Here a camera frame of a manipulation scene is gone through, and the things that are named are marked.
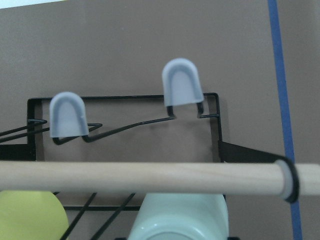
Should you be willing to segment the yellow cup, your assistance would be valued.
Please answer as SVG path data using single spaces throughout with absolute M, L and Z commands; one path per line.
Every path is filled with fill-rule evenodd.
M 0 192 L 2 240 L 59 240 L 69 227 L 66 211 L 49 191 Z

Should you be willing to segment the light green cup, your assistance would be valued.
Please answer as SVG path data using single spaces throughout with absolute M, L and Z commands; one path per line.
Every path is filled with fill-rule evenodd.
M 226 240 L 229 215 L 222 194 L 148 193 L 130 240 Z

